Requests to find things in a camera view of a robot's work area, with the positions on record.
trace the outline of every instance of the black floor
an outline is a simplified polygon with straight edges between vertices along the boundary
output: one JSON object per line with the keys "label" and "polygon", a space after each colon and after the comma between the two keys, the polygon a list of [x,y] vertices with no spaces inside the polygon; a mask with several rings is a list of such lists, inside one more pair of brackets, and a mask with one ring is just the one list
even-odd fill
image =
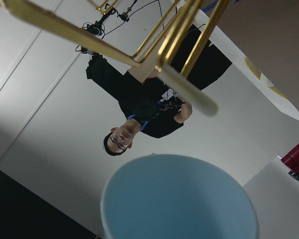
{"label": "black floor", "polygon": [[0,239],[94,239],[96,235],[0,171]]}

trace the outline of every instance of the man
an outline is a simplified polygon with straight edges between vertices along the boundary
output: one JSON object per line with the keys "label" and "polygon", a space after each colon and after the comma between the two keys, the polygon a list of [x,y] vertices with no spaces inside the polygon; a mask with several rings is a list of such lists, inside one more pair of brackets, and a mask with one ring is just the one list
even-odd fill
{"label": "man", "polygon": [[[176,71],[181,71],[199,35],[200,31],[197,31],[196,27],[192,26],[189,29],[187,36],[184,38],[171,64]],[[226,56],[214,45],[210,45],[209,41],[190,72],[188,80],[198,89],[202,90],[223,75],[230,65],[231,62]],[[154,70],[144,85],[137,82],[129,72],[121,76],[122,79],[117,81],[117,84],[121,84],[120,82],[130,83],[130,87],[123,90],[126,93],[123,95],[124,97],[120,95],[122,90],[114,90],[115,93],[112,92],[113,89],[107,90],[119,101],[120,108],[126,117],[126,121],[123,125],[113,127],[104,138],[104,149],[109,155],[121,155],[128,148],[131,148],[133,139],[138,132],[155,138],[164,137],[182,127],[184,121],[192,114],[191,104],[183,101],[172,89],[160,81],[156,75],[157,71]],[[93,77],[90,79],[106,90],[105,84],[102,85],[100,82],[94,80]],[[125,85],[121,84],[117,86],[117,88],[121,89],[124,86]],[[146,107],[149,103],[155,103],[154,105],[158,108],[157,111],[153,111],[149,116],[139,117],[139,114],[133,112],[134,108],[129,107],[129,104],[133,102],[133,97],[139,97],[139,91],[142,91],[142,94],[147,98],[146,103],[142,104],[141,107]]]}

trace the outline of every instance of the gray wall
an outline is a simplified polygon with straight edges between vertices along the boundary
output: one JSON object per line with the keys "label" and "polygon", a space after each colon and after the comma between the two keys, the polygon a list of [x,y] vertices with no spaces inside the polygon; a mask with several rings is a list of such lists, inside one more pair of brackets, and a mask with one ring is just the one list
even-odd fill
{"label": "gray wall", "polygon": [[254,204],[260,239],[299,239],[299,182],[275,158],[244,189]]}

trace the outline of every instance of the eyeglasses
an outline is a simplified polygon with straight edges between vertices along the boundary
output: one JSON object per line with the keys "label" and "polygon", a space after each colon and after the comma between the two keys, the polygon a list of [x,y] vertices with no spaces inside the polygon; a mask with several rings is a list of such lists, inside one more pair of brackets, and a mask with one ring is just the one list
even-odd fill
{"label": "eyeglasses", "polygon": [[116,143],[116,144],[119,146],[119,148],[120,148],[121,150],[125,150],[125,149],[127,149],[127,146],[126,146],[126,145],[124,145],[124,144],[122,144],[122,143],[118,143],[119,140],[118,140],[118,138],[117,138],[115,135],[111,135],[111,136],[110,136],[110,139],[111,139],[111,141],[112,141],[113,143]]}

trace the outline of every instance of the brass pipe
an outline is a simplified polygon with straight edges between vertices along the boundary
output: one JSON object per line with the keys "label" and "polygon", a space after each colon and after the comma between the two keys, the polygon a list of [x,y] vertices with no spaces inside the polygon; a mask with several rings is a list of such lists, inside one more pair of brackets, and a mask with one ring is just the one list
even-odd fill
{"label": "brass pipe", "polygon": [[125,64],[138,67],[140,63],[129,55],[96,38],[88,32],[56,16],[54,13],[44,10],[27,0],[1,1],[3,6],[14,16],[41,27],[58,36],[76,42],[85,48],[104,54]]}
{"label": "brass pipe", "polygon": [[156,68],[158,71],[160,71],[160,66],[165,63],[166,54],[171,47],[172,43],[174,42],[174,39],[177,35],[177,31],[179,30],[180,26],[183,23],[183,19],[188,14],[191,5],[194,3],[194,0],[188,0],[185,5],[179,10],[174,24],[171,26],[171,29],[163,42],[161,48],[158,51],[158,58],[157,58],[157,65]]}
{"label": "brass pipe", "polygon": [[118,0],[114,0],[114,2],[112,4],[110,4],[108,6],[107,9],[105,9],[105,11],[102,11],[102,7],[108,2],[108,0],[105,0],[101,5],[97,5],[94,3],[93,0],[86,0],[89,4],[91,4],[97,11],[99,11],[101,14],[105,15],[107,14],[111,9],[112,7],[114,7],[114,5],[118,2]]}
{"label": "brass pipe", "polygon": [[203,0],[197,0],[194,3],[194,6],[189,9],[189,14],[188,16],[184,19],[179,19],[179,31],[177,32],[177,35],[175,37],[175,40],[172,41],[171,46],[169,50],[166,53],[164,64],[170,65],[175,54],[177,53],[182,41],[184,40],[184,37],[187,34],[187,31],[189,27],[192,25],[193,20],[196,16],[196,13],[201,5]]}
{"label": "brass pipe", "polygon": [[143,48],[146,46],[146,44],[149,42],[151,37],[154,35],[154,33],[157,32],[158,28],[163,24],[165,19],[168,17],[170,12],[174,9],[174,7],[177,6],[180,0],[175,0],[175,2],[170,6],[170,8],[167,10],[167,12],[164,14],[164,16],[160,19],[160,21],[157,23],[157,25],[154,27],[154,29],[150,32],[150,34],[147,36],[147,38],[144,40],[144,42],[140,45],[140,47],[137,49],[135,54],[132,56],[132,58],[137,57],[137,55],[143,50]]}
{"label": "brass pipe", "polygon": [[210,20],[208,21],[206,27],[200,34],[196,44],[194,45],[187,61],[184,64],[183,69],[181,70],[181,75],[184,77],[188,77],[190,71],[194,67],[199,55],[203,51],[211,33],[213,32],[217,22],[219,21],[220,17],[222,16],[226,6],[228,5],[230,0],[220,0],[217,3],[215,10],[213,11]]}
{"label": "brass pipe", "polygon": [[158,38],[156,38],[156,40],[153,42],[153,44],[150,46],[150,48],[148,49],[148,51],[145,53],[144,57],[142,59],[139,59],[140,63],[143,63],[146,58],[149,56],[149,54],[153,51],[153,49],[157,46],[157,44],[160,42],[160,40],[163,38],[163,36],[166,35],[166,32],[170,29],[170,27],[172,26],[173,22],[175,20],[175,17],[173,17],[168,24],[166,25],[165,29],[160,33],[160,35],[158,36]]}

